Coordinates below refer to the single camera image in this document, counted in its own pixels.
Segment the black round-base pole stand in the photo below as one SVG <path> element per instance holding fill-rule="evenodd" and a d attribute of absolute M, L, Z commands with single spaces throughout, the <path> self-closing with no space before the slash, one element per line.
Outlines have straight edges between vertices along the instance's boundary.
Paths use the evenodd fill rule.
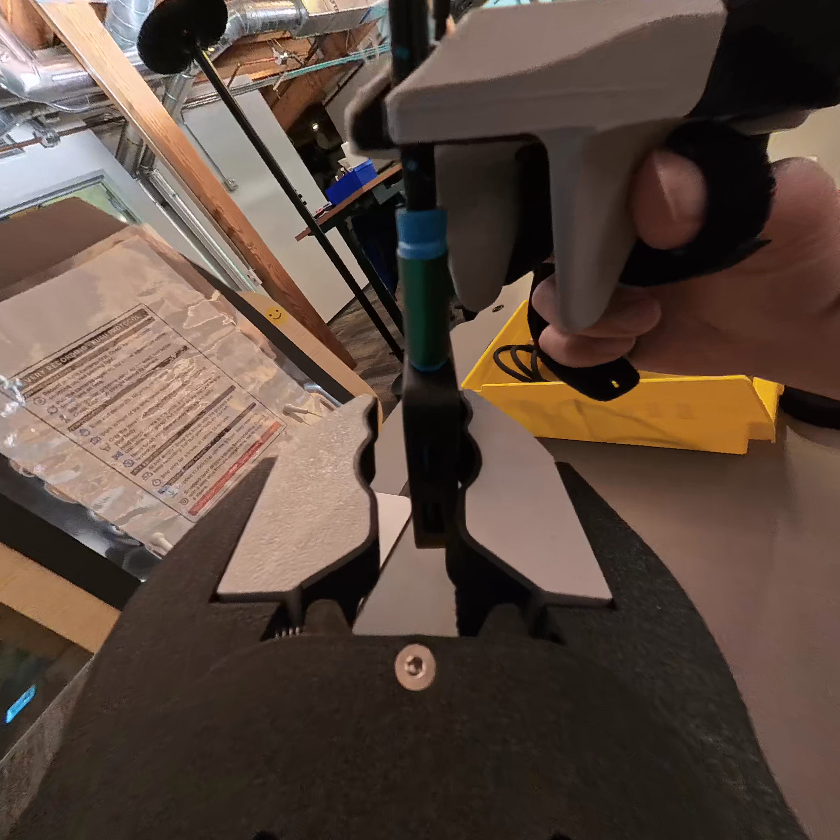
<path fill-rule="evenodd" d="M 142 24 L 138 41 L 140 57 L 148 68 L 162 75 L 171 75 L 188 70 L 193 64 L 198 65 L 259 158 L 266 164 L 269 172 L 294 206 L 301 220 L 307 224 L 309 232 L 314 235 L 396 359 L 402 363 L 404 361 L 403 349 L 385 326 L 373 303 L 365 295 L 328 236 L 321 230 L 245 112 L 237 104 L 234 95 L 225 87 L 209 58 L 207 49 L 220 41 L 227 22 L 228 11 L 223 1 L 163 2 Z"/>

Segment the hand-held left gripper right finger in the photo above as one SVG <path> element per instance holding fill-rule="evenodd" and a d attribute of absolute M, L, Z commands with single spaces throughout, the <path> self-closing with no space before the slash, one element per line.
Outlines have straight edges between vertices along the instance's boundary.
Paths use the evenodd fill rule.
<path fill-rule="evenodd" d="M 537 438 L 466 391 L 478 474 L 465 490 L 465 526 L 502 568 L 549 604 L 608 604 L 613 595 L 557 465 Z"/>

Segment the wooden document stand white base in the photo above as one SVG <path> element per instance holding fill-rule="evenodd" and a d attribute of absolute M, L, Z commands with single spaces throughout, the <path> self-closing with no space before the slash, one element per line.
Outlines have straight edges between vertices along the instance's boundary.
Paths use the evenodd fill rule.
<path fill-rule="evenodd" d="M 280 306 L 255 292 L 239 292 L 263 314 L 265 307 Z M 289 314 L 288 324 L 278 327 L 290 339 L 303 339 L 305 350 L 313 350 L 315 338 Z M 375 395 L 373 389 L 332 351 L 319 350 L 317 362 L 325 362 L 331 374 L 349 385 L 353 396 L 362 393 Z M 313 381 L 309 390 L 322 389 Z M 329 396 L 334 402 L 338 400 Z M 43 473 L 19 463 L 19 458 L 9 458 L 11 468 L 24 478 L 45 481 L 46 491 L 60 501 L 81 505 L 54 482 L 42 478 Z M 380 504 L 381 564 L 392 554 L 396 543 L 406 530 L 408 501 L 396 495 L 378 494 Z M 158 530 L 140 540 L 119 521 L 111 521 L 100 513 L 101 509 L 86 509 L 89 518 L 106 523 L 121 538 L 128 538 L 131 552 L 122 567 L 141 582 L 148 579 L 156 564 L 172 549 L 174 541 L 167 532 Z M 50 572 L 23 554 L 9 549 L 2 543 L 2 654 L 21 650 L 25 655 L 58 659 L 67 650 L 95 654 L 116 623 L 118 611 L 98 598 Z"/>

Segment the laminated instruction sheet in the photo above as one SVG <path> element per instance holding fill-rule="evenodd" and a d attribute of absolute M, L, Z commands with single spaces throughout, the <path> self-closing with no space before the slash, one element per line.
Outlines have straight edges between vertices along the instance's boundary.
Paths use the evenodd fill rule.
<path fill-rule="evenodd" d="M 334 407 L 137 228 L 2 292 L 1 372 L 2 456 L 159 555 Z"/>

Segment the wooden beam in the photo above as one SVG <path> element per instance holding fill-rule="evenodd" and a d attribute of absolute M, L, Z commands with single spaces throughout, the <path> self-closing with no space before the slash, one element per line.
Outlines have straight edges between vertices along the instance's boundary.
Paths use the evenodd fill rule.
<path fill-rule="evenodd" d="M 203 208 L 262 287 L 342 362 L 352 355 L 334 336 L 246 215 L 196 152 L 87 2 L 32 2 L 45 23 Z"/>

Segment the braided hdmi cable green plugs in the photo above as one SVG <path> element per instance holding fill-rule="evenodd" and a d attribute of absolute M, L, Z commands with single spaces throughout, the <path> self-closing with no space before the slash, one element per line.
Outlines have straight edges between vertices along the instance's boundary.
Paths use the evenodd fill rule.
<path fill-rule="evenodd" d="M 446 214 L 438 208 L 435 147 L 410 141 L 396 127 L 398 88 L 431 51 L 427 2 L 388 5 L 392 45 L 392 89 L 387 100 L 388 129 L 400 153 L 405 204 L 395 216 L 397 263 L 403 293 L 406 359 L 430 373 L 450 357 L 449 305 L 453 288 L 446 264 Z"/>

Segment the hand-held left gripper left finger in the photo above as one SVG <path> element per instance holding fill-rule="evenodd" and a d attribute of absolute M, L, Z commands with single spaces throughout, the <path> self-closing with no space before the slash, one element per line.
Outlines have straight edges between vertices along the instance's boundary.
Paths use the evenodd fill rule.
<path fill-rule="evenodd" d="M 222 602 L 296 599 L 349 569 L 359 604 L 380 568 L 374 446 L 379 403 L 356 396 L 299 430 L 271 467 L 216 594 Z"/>

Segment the wooden side table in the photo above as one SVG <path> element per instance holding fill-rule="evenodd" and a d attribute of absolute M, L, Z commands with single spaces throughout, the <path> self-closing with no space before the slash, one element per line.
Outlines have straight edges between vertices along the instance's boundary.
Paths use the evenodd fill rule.
<path fill-rule="evenodd" d="M 354 216 L 365 213 L 373 207 L 384 205 L 402 191 L 402 166 L 395 162 L 379 173 L 374 180 L 348 196 L 341 204 L 331 206 L 330 209 L 314 217 L 314 221 L 324 233 L 327 234 L 334 229 L 339 231 L 341 238 L 364 273 L 367 284 L 373 289 L 400 333 L 403 331 L 403 321 L 402 315 L 398 312 L 395 296 L 386 288 L 364 252 L 354 234 L 351 220 Z"/>

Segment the yellow plastic bin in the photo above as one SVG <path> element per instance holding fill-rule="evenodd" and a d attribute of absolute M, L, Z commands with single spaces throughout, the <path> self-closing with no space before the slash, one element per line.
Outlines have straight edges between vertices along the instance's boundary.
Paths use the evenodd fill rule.
<path fill-rule="evenodd" d="M 644 371 L 630 393 L 597 402 L 551 380 L 531 362 L 527 303 L 499 331 L 462 382 L 538 438 L 745 455 L 773 442 L 782 385 L 745 375 L 674 376 Z"/>

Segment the blue storage bin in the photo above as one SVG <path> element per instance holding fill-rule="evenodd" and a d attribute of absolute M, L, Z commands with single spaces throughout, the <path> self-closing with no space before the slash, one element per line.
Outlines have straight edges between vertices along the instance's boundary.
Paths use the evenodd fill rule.
<path fill-rule="evenodd" d="M 337 206 L 357 193 L 362 187 L 372 182 L 377 177 L 377 170 L 371 159 L 365 159 L 362 163 L 347 170 L 338 180 L 325 189 L 325 196 L 329 203 Z"/>

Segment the silver ventilation ducts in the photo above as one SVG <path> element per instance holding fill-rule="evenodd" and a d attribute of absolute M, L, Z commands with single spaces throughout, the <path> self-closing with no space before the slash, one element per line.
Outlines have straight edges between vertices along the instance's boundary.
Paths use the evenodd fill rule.
<path fill-rule="evenodd" d="M 226 2 L 227 26 L 209 50 L 227 81 L 253 77 L 275 88 L 385 53 L 386 2 Z M 105 109 L 105 95 L 67 47 L 33 50 L 2 18 L 2 132 L 57 112 Z"/>

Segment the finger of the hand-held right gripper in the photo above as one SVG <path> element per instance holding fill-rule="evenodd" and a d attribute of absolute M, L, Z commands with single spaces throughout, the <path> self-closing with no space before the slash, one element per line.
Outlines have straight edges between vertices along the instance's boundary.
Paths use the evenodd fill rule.
<path fill-rule="evenodd" d="M 704 92 L 723 2 L 550 2 L 474 9 L 407 79 L 388 71 L 345 111 L 353 151 L 431 144 L 505 158 L 538 141 L 644 154 Z"/>
<path fill-rule="evenodd" d="M 459 303 L 488 309 L 527 274 L 514 259 L 520 227 L 517 153 L 524 140 L 450 143 L 434 151 L 437 207 L 447 214 L 448 267 Z"/>

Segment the person's right hand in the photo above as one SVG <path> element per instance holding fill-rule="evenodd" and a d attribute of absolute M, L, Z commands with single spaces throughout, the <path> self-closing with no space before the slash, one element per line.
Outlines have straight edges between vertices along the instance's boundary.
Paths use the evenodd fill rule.
<path fill-rule="evenodd" d="M 808 158 L 773 164 L 769 243 L 717 274 L 650 289 L 617 288 L 601 320 L 578 334 L 556 318 L 554 277 L 532 294 L 548 326 L 539 345 L 587 368 L 627 357 L 670 375 L 749 375 L 839 397 L 839 199 Z"/>

